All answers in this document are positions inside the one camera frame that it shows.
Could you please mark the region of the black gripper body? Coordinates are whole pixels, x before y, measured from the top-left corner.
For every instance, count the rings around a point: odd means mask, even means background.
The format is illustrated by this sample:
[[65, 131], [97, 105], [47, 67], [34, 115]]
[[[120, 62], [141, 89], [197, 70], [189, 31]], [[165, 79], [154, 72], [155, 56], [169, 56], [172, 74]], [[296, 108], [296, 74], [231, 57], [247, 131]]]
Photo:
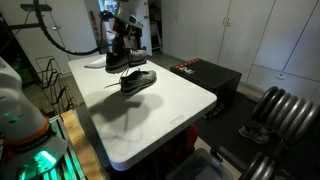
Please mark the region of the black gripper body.
[[112, 30], [115, 32], [115, 37], [112, 40], [112, 51], [114, 54], [122, 55], [128, 53], [130, 49], [136, 50], [140, 47], [140, 38], [142, 36], [140, 28], [116, 19]]

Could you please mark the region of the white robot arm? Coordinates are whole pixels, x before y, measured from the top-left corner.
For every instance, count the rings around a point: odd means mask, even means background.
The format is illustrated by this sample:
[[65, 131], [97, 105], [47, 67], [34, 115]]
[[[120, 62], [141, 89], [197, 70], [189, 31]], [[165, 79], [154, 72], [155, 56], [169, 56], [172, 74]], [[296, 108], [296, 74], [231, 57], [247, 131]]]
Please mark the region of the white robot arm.
[[67, 142], [56, 136], [50, 119], [29, 101], [19, 74], [0, 60], [0, 131], [6, 150], [1, 174], [8, 179], [19, 173], [43, 174], [56, 166]]

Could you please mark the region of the green aluminium robot base frame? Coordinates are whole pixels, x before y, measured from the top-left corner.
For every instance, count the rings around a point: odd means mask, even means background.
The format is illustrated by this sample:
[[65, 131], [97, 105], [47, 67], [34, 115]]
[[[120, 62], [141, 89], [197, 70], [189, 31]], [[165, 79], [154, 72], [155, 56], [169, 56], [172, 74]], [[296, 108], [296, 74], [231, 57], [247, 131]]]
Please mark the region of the green aluminium robot base frame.
[[54, 135], [26, 157], [18, 169], [17, 180], [86, 180], [61, 116], [49, 120]]

